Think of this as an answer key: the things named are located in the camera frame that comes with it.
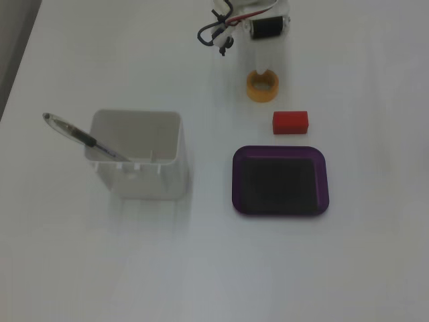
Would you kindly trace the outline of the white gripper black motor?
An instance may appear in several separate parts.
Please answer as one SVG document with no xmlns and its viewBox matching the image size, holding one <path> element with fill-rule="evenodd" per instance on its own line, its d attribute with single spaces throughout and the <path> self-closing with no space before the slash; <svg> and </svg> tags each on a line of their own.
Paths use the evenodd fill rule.
<svg viewBox="0 0 429 322">
<path fill-rule="evenodd" d="M 247 17 L 235 21 L 238 25 L 237 60 L 245 72 L 262 75 L 272 70 L 277 75 L 286 72 L 286 42 L 290 23 L 289 6 L 239 6 L 234 16 Z M 265 52 L 258 40 L 266 40 Z"/>
</svg>

